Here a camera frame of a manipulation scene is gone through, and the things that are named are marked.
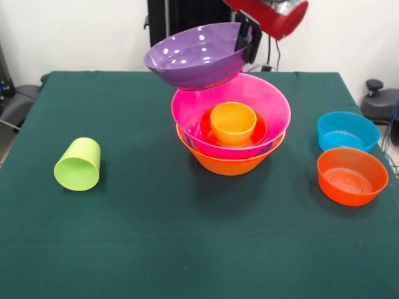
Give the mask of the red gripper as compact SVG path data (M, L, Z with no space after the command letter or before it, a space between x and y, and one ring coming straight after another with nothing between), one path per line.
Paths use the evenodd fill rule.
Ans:
M224 1L232 10L243 14L234 51L244 50L244 61L253 64L262 39L262 31L276 40L290 35L302 22L308 1ZM252 30L254 21L260 29Z

